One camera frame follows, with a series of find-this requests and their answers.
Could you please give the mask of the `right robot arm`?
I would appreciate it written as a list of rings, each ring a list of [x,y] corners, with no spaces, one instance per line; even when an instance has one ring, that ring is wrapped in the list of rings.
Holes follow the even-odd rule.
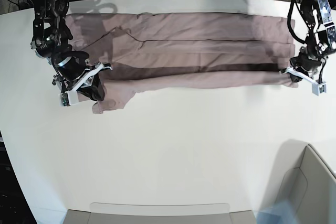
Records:
[[[72,33],[65,17],[69,0],[32,0],[35,19],[31,48],[37,56],[46,58],[56,72],[52,84],[60,89],[62,106],[79,103],[82,94],[92,101],[103,101],[105,92],[99,72],[110,69],[109,63],[89,63],[89,54],[74,51],[69,41]]]

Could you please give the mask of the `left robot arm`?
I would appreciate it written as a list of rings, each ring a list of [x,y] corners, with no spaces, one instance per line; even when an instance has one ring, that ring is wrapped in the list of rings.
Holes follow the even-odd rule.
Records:
[[[303,44],[303,47],[298,56],[290,59],[290,66],[294,70],[290,78],[296,83],[303,79],[297,73],[312,77],[320,68],[318,83],[321,83],[326,60],[335,53],[335,23],[331,17],[330,4],[328,0],[301,0],[299,14],[308,30],[305,39],[299,38],[291,26],[291,16],[295,5],[296,0],[291,0],[287,26],[294,40]]]

